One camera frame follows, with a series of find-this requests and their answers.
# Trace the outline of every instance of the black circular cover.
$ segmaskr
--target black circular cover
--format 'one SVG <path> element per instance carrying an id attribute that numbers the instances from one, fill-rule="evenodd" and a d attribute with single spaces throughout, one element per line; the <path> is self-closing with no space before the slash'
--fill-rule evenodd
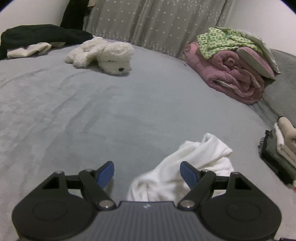
<path id="1" fill-rule="evenodd" d="M 225 240 L 267 240 L 281 224 L 279 208 L 267 197 L 217 196 L 201 206 L 205 227 Z"/>
<path id="2" fill-rule="evenodd" d="M 21 236 L 33 240 L 61 240 L 83 231 L 93 218 L 91 205 L 75 195 L 26 197 L 12 212 Z"/>

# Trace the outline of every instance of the pink blanket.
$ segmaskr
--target pink blanket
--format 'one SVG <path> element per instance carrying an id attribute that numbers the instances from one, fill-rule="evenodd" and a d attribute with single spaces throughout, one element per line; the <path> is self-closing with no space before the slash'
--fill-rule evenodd
<path id="1" fill-rule="evenodd" d="M 184 50 L 187 63 L 211 88 L 245 104 L 257 102 L 264 91 L 264 80 L 234 51 L 223 50 L 206 60 L 198 43 Z"/>

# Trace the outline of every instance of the stuffed animal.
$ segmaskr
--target stuffed animal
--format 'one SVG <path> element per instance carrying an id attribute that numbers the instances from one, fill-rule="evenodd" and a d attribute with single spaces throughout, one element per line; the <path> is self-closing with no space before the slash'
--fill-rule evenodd
<path id="1" fill-rule="evenodd" d="M 131 70 L 130 60 L 133 54 L 134 49 L 130 43 L 109 43 L 101 37 L 94 37 L 73 49 L 65 62 L 78 68 L 86 68 L 91 62 L 97 61 L 104 72 L 122 75 Z"/>

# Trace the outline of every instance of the curtain fold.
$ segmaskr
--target curtain fold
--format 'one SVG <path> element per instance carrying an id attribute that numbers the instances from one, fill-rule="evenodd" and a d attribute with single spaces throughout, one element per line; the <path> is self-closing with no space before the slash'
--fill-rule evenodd
<path id="1" fill-rule="evenodd" d="M 86 30 L 180 57 L 209 27 L 223 26 L 234 0 L 98 0 Z"/>

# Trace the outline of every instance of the metal screw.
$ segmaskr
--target metal screw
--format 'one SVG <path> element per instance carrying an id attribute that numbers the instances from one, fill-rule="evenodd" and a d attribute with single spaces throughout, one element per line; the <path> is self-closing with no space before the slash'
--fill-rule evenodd
<path id="1" fill-rule="evenodd" d="M 195 203 L 191 200 L 183 200 L 180 202 L 180 205 L 184 208 L 191 208 L 195 205 Z"/>
<path id="2" fill-rule="evenodd" d="M 99 203 L 99 205 L 102 208 L 110 208 L 114 205 L 114 202 L 112 202 L 111 200 L 103 200 Z"/>

